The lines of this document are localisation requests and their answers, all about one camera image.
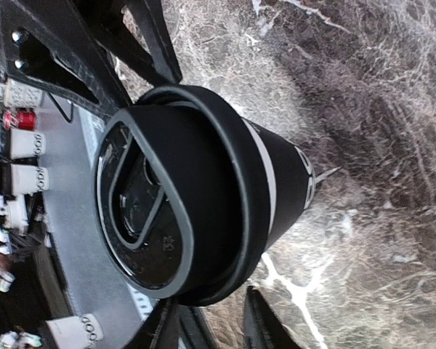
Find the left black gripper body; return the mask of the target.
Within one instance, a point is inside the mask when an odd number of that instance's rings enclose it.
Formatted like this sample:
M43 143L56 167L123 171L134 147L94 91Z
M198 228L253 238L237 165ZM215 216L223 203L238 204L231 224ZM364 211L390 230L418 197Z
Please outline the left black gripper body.
M8 77L98 116L131 104L72 1L0 1L0 61Z

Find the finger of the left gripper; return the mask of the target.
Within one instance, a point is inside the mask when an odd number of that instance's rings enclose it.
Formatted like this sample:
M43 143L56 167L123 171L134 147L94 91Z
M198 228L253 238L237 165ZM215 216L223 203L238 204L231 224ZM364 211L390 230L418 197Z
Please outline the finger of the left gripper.
M164 20L160 0L122 1L142 35L146 48L125 31L119 58L150 84L178 84L182 72Z

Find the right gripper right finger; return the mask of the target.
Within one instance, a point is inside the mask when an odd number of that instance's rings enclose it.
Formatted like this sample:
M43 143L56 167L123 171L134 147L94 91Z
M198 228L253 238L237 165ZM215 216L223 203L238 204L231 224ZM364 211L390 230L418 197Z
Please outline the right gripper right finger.
M301 349L285 330L261 292L253 286L246 288L243 334L246 348Z

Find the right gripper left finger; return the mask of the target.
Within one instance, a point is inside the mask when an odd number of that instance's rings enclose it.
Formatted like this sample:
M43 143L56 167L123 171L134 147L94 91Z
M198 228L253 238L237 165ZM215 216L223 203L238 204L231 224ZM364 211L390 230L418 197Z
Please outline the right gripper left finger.
M176 300L159 300L129 341L132 348L178 348L179 316Z

